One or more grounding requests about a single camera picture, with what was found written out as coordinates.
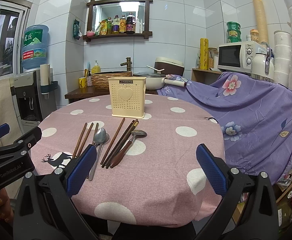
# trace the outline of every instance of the water bottle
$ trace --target water bottle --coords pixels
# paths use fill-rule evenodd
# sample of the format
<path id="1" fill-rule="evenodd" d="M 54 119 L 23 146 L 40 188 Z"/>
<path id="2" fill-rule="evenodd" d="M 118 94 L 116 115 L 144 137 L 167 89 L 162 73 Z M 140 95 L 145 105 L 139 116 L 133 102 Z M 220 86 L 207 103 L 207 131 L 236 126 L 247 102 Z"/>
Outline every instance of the water bottle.
<path id="1" fill-rule="evenodd" d="M 21 55 L 21 66 L 26 69 L 39 68 L 47 63 L 47 36 L 49 28 L 46 25 L 33 25 L 26 28 Z"/>

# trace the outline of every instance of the pink tablecloth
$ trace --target pink tablecloth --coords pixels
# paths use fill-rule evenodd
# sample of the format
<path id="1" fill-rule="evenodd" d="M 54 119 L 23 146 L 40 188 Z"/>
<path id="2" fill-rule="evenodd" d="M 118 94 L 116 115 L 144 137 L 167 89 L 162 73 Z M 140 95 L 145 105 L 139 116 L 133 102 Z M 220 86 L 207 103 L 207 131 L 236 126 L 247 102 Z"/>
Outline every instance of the pink tablecloth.
<path id="1" fill-rule="evenodd" d="M 219 124 L 191 103 L 157 95 L 145 98 L 146 114 L 137 129 L 147 137 L 134 141 L 115 168 L 98 165 L 93 181 L 84 182 L 73 202 L 81 213 L 137 225 L 179 227 L 210 215 L 220 197 L 196 160 L 196 148 L 205 143 L 213 155 L 225 159 Z M 69 162 L 85 122 L 88 127 L 99 122 L 112 138 L 121 118 L 111 114 L 110 96 L 81 100 L 50 114 L 39 125 L 42 139 L 31 149 L 37 172 L 48 174 Z M 126 118 L 117 139 L 131 121 Z"/>

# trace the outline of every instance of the white microwave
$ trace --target white microwave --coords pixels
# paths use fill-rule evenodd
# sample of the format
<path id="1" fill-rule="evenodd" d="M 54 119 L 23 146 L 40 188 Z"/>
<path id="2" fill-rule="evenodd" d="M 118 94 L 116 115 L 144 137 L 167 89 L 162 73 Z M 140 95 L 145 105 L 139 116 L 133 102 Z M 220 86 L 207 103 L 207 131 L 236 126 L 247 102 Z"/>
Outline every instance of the white microwave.
<path id="1" fill-rule="evenodd" d="M 255 41 L 219 45 L 218 68 L 251 73 L 252 61 L 256 53 L 266 53 L 266 50 Z"/>

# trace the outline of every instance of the yellow soap bottle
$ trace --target yellow soap bottle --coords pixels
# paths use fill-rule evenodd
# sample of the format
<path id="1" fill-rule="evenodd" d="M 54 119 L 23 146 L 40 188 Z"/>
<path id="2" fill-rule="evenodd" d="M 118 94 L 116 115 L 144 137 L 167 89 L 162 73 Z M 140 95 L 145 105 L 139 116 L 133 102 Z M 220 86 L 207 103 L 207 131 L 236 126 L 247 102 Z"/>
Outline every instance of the yellow soap bottle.
<path id="1" fill-rule="evenodd" d="M 100 72 L 100 66 L 98 66 L 98 62 L 97 60 L 95 60 L 95 66 L 91 69 L 91 73 L 94 74 L 94 73 L 99 73 Z"/>

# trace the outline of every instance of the heart shape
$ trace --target heart shape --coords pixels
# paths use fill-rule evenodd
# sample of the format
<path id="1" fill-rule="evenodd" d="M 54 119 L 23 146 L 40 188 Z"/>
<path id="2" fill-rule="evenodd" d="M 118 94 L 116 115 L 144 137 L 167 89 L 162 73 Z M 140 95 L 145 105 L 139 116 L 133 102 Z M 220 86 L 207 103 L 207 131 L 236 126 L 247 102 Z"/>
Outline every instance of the heart shape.
<path id="1" fill-rule="evenodd" d="M 120 88 L 118 89 L 118 94 L 124 101 L 128 101 L 132 97 L 131 88 Z"/>

